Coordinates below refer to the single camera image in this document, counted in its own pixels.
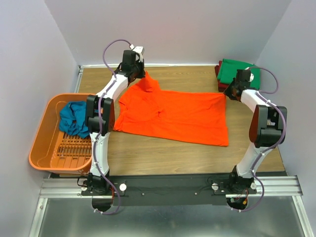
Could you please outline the orange t shirt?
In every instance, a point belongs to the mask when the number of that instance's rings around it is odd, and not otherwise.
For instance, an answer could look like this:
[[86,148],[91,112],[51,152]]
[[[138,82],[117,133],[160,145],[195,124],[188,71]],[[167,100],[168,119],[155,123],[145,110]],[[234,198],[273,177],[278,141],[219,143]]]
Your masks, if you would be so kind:
[[146,74],[118,101],[114,130],[187,143],[229,145],[226,97],[222,93],[162,90]]

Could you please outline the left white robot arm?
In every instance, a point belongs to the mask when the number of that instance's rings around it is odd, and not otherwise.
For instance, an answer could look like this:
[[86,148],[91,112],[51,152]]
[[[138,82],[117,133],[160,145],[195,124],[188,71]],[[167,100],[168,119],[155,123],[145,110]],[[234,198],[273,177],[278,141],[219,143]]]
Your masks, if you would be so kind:
[[90,194],[105,195],[111,190],[108,141],[115,124],[114,103],[135,79],[145,76],[143,54],[142,46],[125,50],[122,62],[114,70],[107,85],[96,95],[87,97],[85,123],[91,139],[92,162],[84,185]]

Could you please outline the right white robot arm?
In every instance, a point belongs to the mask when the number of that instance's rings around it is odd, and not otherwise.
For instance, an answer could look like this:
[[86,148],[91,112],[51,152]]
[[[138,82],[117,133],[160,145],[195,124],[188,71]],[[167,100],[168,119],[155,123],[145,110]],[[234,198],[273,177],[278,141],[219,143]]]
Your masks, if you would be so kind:
[[250,145],[224,185],[235,194],[251,188],[263,159],[284,142],[286,134],[287,108],[275,105],[261,92],[251,88],[253,79],[250,67],[238,69],[235,78],[224,91],[229,99],[243,103],[253,113],[249,128]]

